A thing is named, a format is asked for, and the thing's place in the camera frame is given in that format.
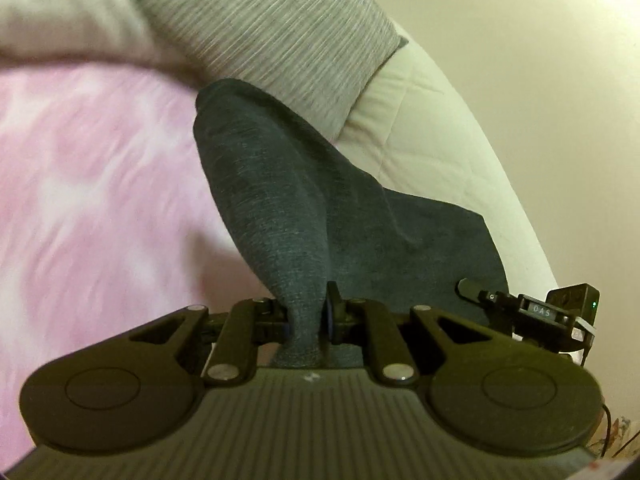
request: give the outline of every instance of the pink fluffy blanket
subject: pink fluffy blanket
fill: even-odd
[[[194,98],[130,66],[0,70],[0,471],[33,446],[18,394],[36,368],[266,292],[211,199]]]

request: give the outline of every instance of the white wall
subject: white wall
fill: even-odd
[[[587,368],[640,418],[640,0],[377,1],[476,115],[560,285],[600,290]]]

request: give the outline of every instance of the fabric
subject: fabric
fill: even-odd
[[[81,57],[192,69],[156,37],[133,0],[0,0],[0,52],[19,59]]]
[[[373,0],[137,0],[206,70],[273,95],[334,140],[401,38]]]
[[[615,460],[629,460],[640,457],[640,420],[630,420],[619,416],[611,421],[611,431],[607,441],[607,417],[604,416],[598,429],[591,438],[588,449],[596,456],[602,455],[602,449],[607,442],[605,458]]]
[[[433,59],[396,29],[409,43],[369,82],[336,148],[388,189],[482,215],[510,289],[544,299],[558,282],[500,160]]]
[[[380,186],[306,121],[238,80],[198,94],[194,137],[213,199],[242,257],[289,310],[292,337],[275,363],[319,363],[327,281],[345,298],[372,298],[394,312],[431,304],[487,325],[460,300],[471,278],[507,291],[482,217],[458,206]],[[362,357],[332,348],[334,365]]]
[[[211,199],[195,98],[130,66],[0,70],[0,471],[33,447],[18,394],[41,365],[268,293]]]

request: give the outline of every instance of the ribbed surface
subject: ribbed surface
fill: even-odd
[[[37,449],[10,480],[560,480],[591,455],[490,455],[450,437],[415,394],[372,383],[363,370],[258,371],[212,390],[169,438],[110,458]]]
[[[138,0],[200,62],[273,95],[335,140],[400,37],[373,0]]]

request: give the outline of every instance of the pillow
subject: pillow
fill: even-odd
[[[510,290],[546,298],[558,284],[500,160],[433,59],[396,28],[409,42],[371,79],[336,148],[382,186],[481,214]]]
[[[260,88],[328,140],[401,41],[373,0],[137,1],[209,80]]]
[[[133,0],[0,0],[0,52],[188,68],[183,55],[156,38]]]

